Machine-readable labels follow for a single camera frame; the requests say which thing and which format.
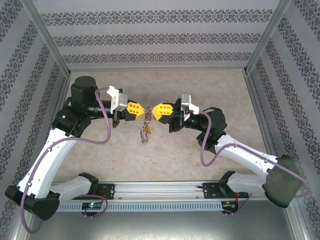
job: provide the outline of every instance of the wire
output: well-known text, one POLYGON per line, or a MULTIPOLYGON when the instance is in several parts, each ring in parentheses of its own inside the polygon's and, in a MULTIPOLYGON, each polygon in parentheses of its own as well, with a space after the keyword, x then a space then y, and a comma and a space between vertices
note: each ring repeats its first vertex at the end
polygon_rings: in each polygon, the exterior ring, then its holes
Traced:
POLYGON ((79 197, 85 197, 85 198, 99 198, 99 199, 102 199, 102 201, 101 201, 101 204, 102 204, 102 202, 103 201, 105 201, 105 207, 104 207, 104 209, 101 211, 101 212, 98 212, 96 215, 93 215, 93 216, 88 216, 87 215, 87 210, 88 210, 88 208, 86 208, 85 210, 84 210, 84 217, 85 218, 90 218, 90 219, 94 219, 94 218, 96 218, 96 217, 98 217, 98 216, 100 216, 101 214, 103 214, 106 210, 107 210, 107 208, 108 208, 108 201, 107 201, 107 199, 105 198, 105 197, 103 197, 103 196, 99 196, 99 195, 90 195, 90 194, 88 194, 88 195, 80 195, 79 197))
POLYGON ((232 211, 229 211, 229 210, 223 210, 224 212, 227 212, 229 214, 225 214, 225 216, 234 216, 234 215, 237 215, 242 209, 244 209, 244 207, 248 204, 249 202, 249 199, 251 198, 252 196, 252 193, 249 194, 248 198, 244 201, 244 203, 242 204, 242 206, 238 209, 238 211, 236 212, 232 212, 232 211))
POLYGON ((235 206, 237 206, 239 204, 239 193, 237 192, 236 194, 235 194, 235 206))
POLYGON ((34 179, 34 176, 36 174, 36 171, 39 167, 39 165, 41 164, 42 160, 44 159, 44 157, 47 155, 47 153, 49 153, 50 150, 52 150, 52 148, 62 142, 65 142, 65 141, 82 141, 82 142, 87 142, 87 143, 90 143, 90 144, 97 144, 97 145, 102 145, 102 144, 106 144, 109 140, 110 140, 110 137, 111 137, 111 127, 110 127, 110 123, 109 123, 109 119, 108 119, 108 115, 106 113, 106 110, 105 110, 105 107, 104 107, 104 104, 102 103, 101 99, 100 99, 100 96, 99 96, 99 92, 101 91, 107 91, 109 88, 108 87, 102 87, 102 88, 99 88, 95 91, 95 97, 96 97, 96 100, 98 101, 100 107, 101 107, 101 110, 102 110, 102 114, 104 116, 104 120, 105 120, 105 123, 106 123, 106 128, 107 128, 107 132, 108 132, 108 135, 106 137, 106 139, 104 141, 93 141, 93 140, 89 140, 89 139, 85 139, 85 138, 81 138, 81 137, 67 137, 67 138, 64 138, 64 139, 60 139, 58 141, 56 141, 55 143, 53 143, 51 146, 49 146, 44 152, 43 154, 41 155, 41 157, 39 158, 39 160, 37 161, 37 163, 35 164, 31 174, 30 174, 30 177, 26 183, 26 187, 24 189, 24 192, 22 194, 22 198, 21 198, 21 203, 20 203, 20 216, 21 216, 21 221, 22 221, 22 225, 24 226, 25 230, 30 233, 30 234, 35 234, 41 227, 41 224, 43 223, 43 221, 41 221, 40 225, 38 226, 38 228, 36 230, 31 230, 29 227, 28 227, 28 224, 26 222, 26 218, 25 218, 25 213, 24 213, 24 208, 25 208, 25 200, 26 200, 26 196, 27 196, 27 193, 28 193, 28 190, 30 188, 30 186, 32 185, 32 180, 34 179))
POLYGON ((280 168, 281 170, 287 172, 288 174, 294 176, 295 178, 297 178, 301 182, 303 182, 305 184, 306 188, 307 188, 307 191, 305 193, 303 193, 303 194, 296 195, 295 196, 296 198, 303 198, 303 197, 309 195, 309 193, 311 191, 311 187, 310 187, 310 184, 303 177, 301 177, 298 174, 296 174, 295 172, 293 172, 293 171, 291 171, 291 170, 279 165, 278 163, 269 160, 267 157, 264 157, 264 156, 262 156, 262 155, 260 155, 260 154, 258 154, 256 152, 246 148, 245 146, 242 146, 241 144, 230 143, 230 144, 224 145, 223 147, 221 147, 219 149, 219 151, 215 154, 215 156, 213 157, 213 159, 209 163, 205 163, 205 161, 204 161, 205 145, 206 145, 206 142, 208 140, 208 135, 209 135, 209 132, 210 132, 210 129, 211 129, 210 126, 211 126, 212 122, 211 122, 210 116, 206 112, 200 110, 199 113, 205 115, 206 118, 208 119, 208 127, 206 129, 206 132, 205 132, 205 135, 204 135, 204 138, 203 138, 203 142, 202 142, 202 146, 201 146, 201 152, 200 152, 200 160, 201 160, 201 163, 202 163, 203 166, 209 167, 211 164, 213 164, 215 162, 215 160, 217 159, 217 157, 219 156, 219 154, 226 148, 229 148, 229 147, 240 148, 240 149, 245 150, 246 152, 256 156, 257 158, 260 158, 261 160, 263 160, 263 161, 265 161, 267 163, 270 163, 270 164, 276 166, 277 168, 280 168))

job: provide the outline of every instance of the metal spring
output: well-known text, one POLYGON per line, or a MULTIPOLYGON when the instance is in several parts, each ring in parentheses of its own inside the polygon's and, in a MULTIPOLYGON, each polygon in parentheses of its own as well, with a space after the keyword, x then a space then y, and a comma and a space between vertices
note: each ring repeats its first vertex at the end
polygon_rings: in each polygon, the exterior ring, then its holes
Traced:
POLYGON ((143 144, 147 144, 149 141, 149 134, 147 133, 147 130, 145 128, 140 130, 140 138, 141 138, 141 142, 143 144))
POLYGON ((147 144, 149 141, 149 133, 147 131, 147 126, 149 125, 149 122, 146 122, 145 120, 142 122, 142 124, 139 124, 138 127, 140 129, 140 138, 141 142, 143 144, 147 144))

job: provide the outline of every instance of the beige floor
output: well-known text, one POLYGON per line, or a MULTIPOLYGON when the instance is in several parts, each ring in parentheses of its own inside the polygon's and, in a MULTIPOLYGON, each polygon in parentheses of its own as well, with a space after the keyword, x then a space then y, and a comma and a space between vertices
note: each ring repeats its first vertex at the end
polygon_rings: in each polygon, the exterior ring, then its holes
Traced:
MULTIPOLYGON (((181 93, 189 93, 200 109, 221 108, 228 124, 225 130, 238 141, 257 150, 265 147, 240 69, 121 71, 73 73, 71 83, 79 76, 92 76, 99 88, 109 85, 122 88, 130 100, 143 107, 175 103, 181 93)), ((101 94, 102 99, 109 99, 101 94)), ((217 180, 229 170, 250 173, 226 157, 219 157, 210 167, 200 163, 198 131, 182 129, 169 133, 169 125, 152 121, 148 144, 142 144, 138 121, 121 121, 112 128, 106 145, 78 142, 70 150, 55 176, 68 181, 79 173, 90 173, 100 181, 193 181, 217 180)), ((104 140, 107 135, 103 119, 95 120, 82 137, 104 140)), ((213 154, 206 152, 206 162, 213 154)))

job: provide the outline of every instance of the floral pattern wall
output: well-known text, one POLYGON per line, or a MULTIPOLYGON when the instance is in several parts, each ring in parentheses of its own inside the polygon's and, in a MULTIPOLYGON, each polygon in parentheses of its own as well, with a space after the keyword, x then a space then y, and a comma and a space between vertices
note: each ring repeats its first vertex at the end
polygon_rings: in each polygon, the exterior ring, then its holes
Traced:
POLYGON ((71 70, 245 67, 279 0, 36 0, 71 70))
POLYGON ((0 239, 16 206, 4 192, 40 153, 65 76, 19 0, 0 1, 0 239))
POLYGON ((251 72, 278 155, 291 156, 312 192, 299 200, 320 239, 320 1, 293 0, 251 72))

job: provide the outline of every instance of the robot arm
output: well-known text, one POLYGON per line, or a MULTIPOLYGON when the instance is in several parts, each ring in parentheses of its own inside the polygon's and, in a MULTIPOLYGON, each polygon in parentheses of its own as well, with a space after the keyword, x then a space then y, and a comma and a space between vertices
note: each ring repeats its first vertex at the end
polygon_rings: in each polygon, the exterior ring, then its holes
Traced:
MULTIPOLYGON (((199 114, 199 108, 191 103, 191 96, 182 94, 175 104, 161 103, 152 112, 158 121, 169 124, 170 133, 178 132, 182 128, 199 130, 201 133, 196 139, 200 146, 205 142, 205 151, 228 157, 256 173, 256 175, 245 175, 227 172, 220 180, 221 192, 226 195, 230 192, 265 195, 275 205, 287 208, 302 186, 302 182, 292 174, 275 167, 274 164, 299 175, 294 160, 286 155, 282 157, 268 155, 233 139, 224 132, 227 124, 222 110, 215 107, 206 110, 212 110, 207 112, 211 126, 208 118, 204 114, 199 114)), ((208 164, 202 161, 202 164, 208 167, 213 161, 208 164)))
MULTIPOLYGON (((51 186, 54 176, 76 140, 62 141, 56 147, 49 148, 59 140, 79 138, 91 124, 92 118, 103 117, 95 97, 97 89, 96 81, 92 77, 79 77, 75 80, 71 86, 71 97, 56 114, 40 155, 18 185, 11 185, 5 191, 8 198, 20 205, 28 185, 24 208, 42 220, 51 218, 60 204, 80 195, 97 194, 99 180, 85 172, 73 180, 51 186), (45 161, 39 164, 32 182, 28 183, 32 171, 47 150, 45 161)), ((107 93, 111 100, 102 100, 102 103, 114 128, 119 125, 120 120, 133 121, 143 115, 144 109, 138 103, 128 100, 122 89, 110 86, 107 93)))

